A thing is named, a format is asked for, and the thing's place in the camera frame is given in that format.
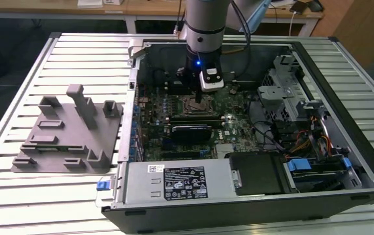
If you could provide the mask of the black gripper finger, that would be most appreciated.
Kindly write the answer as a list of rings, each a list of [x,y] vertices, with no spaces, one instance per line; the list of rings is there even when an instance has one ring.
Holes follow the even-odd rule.
[[[199,82],[199,77],[191,69],[187,67],[182,67],[176,71],[176,78],[182,82],[182,84],[188,87],[195,93],[195,102],[202,102],[202,87]]]

